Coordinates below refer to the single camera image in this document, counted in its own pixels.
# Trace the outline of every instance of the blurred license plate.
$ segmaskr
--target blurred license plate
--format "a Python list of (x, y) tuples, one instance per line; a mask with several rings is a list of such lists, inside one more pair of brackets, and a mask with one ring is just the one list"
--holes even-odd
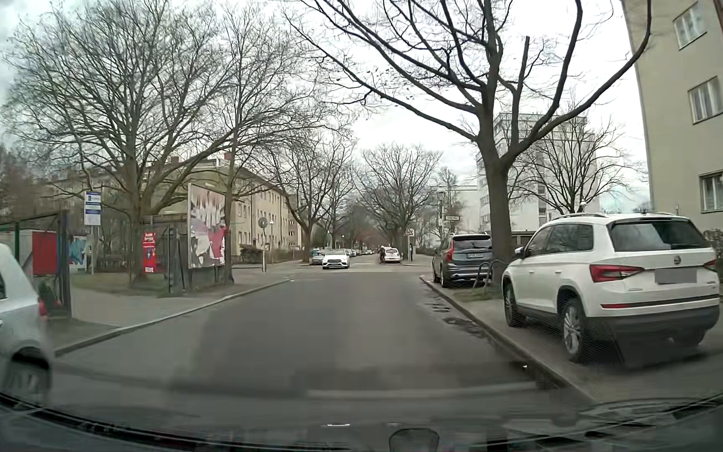
[(682, 284), (695, 283), (696, 281), (697, 269), (693, 267), (655, 270), (655, 283), (657, 284)]

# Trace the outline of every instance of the red sign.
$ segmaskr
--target red sign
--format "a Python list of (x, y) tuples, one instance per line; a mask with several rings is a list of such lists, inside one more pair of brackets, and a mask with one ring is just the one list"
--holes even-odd
[(157, 268), (157, 262), (155, 262), (155, 232), (144, 232), (141, 246), (144, 248), (144, 272), (154, 273)]

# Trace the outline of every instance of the asphalt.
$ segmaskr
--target asphalt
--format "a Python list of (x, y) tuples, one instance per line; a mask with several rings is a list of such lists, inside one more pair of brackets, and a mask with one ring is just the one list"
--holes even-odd
[(569, 413), (420, 282), (426, 269), (357, 257), (58, 359), (57, 409), (131, 426), (283, 428), (303, 423)]

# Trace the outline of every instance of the car wheel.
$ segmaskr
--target car wheel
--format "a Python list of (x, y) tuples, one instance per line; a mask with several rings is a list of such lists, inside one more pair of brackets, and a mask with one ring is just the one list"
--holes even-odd
[(674, 341), (674, 344), (680, 347), (696, 347), (702, 342), (702, 339), (705, 338), (706, 332), (707, 331), (691, 331), (689, 333), (678, 334), (671, 339)]
[(445, 272), (442, 270), (439, 271), (439, 284), (442, 287), (451, 287), (451, 282), (445, 278)]
[(1, 402), (14, 410), (47, 406), (51, 377), (48, 369), (29, 361), (14, 360), (7, 367)]
[(507, 318), (507, 325), (514, 328), (524, 326), (526, 323), (526, 316), (517, 311), (515, 291), (512, 284), (507, 284), (504, 287), (504, 316)]
[(571, 298), (562, 307), (562, 345), (568, 361), (582, 363), (587, 360), (592, 342), (588, 340), (587, 317), (579, 298)]

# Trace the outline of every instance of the billboard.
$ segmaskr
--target billboard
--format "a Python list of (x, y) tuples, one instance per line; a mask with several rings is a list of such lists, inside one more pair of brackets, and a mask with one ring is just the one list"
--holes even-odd
[(189, 268), (225, 264), (225, 195), (189, 183)]

